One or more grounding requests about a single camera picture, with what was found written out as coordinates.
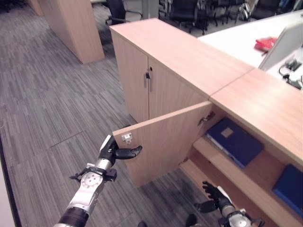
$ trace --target wooden shelf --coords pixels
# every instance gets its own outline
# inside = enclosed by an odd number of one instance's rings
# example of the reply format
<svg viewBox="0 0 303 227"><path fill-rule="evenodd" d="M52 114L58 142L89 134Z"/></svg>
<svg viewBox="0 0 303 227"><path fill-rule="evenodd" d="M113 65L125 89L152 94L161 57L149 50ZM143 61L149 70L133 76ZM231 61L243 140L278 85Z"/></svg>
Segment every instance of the wooden shelf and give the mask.
<svg viewBox="0 0 303 227"><path fill-rule="evenodd" d="M244 170L237 167L207 137L193 147L281 227L302 227L302 219L271 191L284 165L262 151Z"/></svg>
<svg viewBox="0 0 303 227"><path fill-rule="evenodd" d="M223 187L224 190L228 192L236 209L245 208L247 213L253 218L262 218L266 223L266 227L278 227L277 224L261 211L259 207L252 203L245 194L198 151L195 150L192 152L191 158L187 162L182 163L180 169L197 185L206 197L208 197L208 194L206 194L202 188L203 181L208 181L213 185Z"/></svg>

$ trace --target cabinet door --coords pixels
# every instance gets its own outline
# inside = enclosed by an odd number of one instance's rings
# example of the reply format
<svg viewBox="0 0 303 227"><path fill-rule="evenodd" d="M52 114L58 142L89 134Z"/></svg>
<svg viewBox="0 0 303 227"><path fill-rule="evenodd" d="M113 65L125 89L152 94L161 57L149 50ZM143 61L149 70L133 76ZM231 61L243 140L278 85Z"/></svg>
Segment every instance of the cabinet door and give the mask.
<svg viewBox="0 0 303 227"><path fill-rule="evenodd" d="M112 38L126 108L137 122L146 121L149 119L147 56L114 32Z"/></svg>
<svg viewBox="0 0 303 227"><path fill-rule="evenodd" d="M149 69L150 119L208 99L152 58L149 58Z"/></svg>
<svg viewBox="0 0 303 227"><path fill-rule="evenodd" d="M125 161L137 187L178 168L201 136L198 123L211 108L212 103L206 101L113 132L119 148L143 146L138 157ZM130 144L121 138L127 133L133 137Z"/></svg>

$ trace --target blue binder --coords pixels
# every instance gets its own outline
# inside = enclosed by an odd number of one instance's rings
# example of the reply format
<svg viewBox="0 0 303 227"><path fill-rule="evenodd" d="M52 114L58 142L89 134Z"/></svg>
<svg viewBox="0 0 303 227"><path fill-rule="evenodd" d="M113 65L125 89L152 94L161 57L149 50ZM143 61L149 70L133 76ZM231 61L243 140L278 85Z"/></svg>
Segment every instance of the blue binder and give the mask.
<svg viewBox="0 0 303 227"><path fill-rule="evenodd" d="M229 118L223 118L206 136L240 168L244 168L263 149L263 145Z"/></svg>
<svg viewBox="0 0 303 227"><path fill-rule="evenodd" d="M288 165L273 191L303 218L303 172Z"/></svg>

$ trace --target robotic hand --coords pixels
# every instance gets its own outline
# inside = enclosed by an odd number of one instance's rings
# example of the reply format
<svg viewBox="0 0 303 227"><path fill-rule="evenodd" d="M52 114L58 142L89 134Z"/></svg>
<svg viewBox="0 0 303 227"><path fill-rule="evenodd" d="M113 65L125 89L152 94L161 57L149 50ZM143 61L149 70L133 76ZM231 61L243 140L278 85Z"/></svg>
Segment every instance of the robotic hand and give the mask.
<svg viewBox="0 0 303 227"><path fill-rule="evenodd" d="M117 171L111 169L116 159L134 158L141 150L142 146L134 149L119 149L114 137L108 135L100 148L96 163L88 163L81 173L70 177L80 183L80 188L54 227L84 227L95 208L104 183L115 181L117 177Z"/></svg>
<svg viewBox="0 0 303 227"><path fill-rule="evenodd" d="M212 212L219 208L222 218L219 219L219 226L224 227L252 227L253 223L259 222L258 227L264 226L262 219L252 219L245 209L236 210L231 199L220 186L214 187L207 181L203 182L205 192L209 194L210 201L204 203L196 203L195 207L202 213Z"/></svg>

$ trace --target red object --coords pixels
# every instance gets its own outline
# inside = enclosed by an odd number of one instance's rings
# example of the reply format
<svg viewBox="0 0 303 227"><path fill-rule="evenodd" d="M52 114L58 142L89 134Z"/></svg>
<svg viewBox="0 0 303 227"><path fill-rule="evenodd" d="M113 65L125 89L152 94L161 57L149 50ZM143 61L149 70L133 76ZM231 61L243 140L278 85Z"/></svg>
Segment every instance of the red object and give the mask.
<svg viewBox="0 0 303 227"><path fill-rule="evenodd" d="M276 40L277 38L273 37L257 39L255 49L267 52L274 46Z"/></svg>

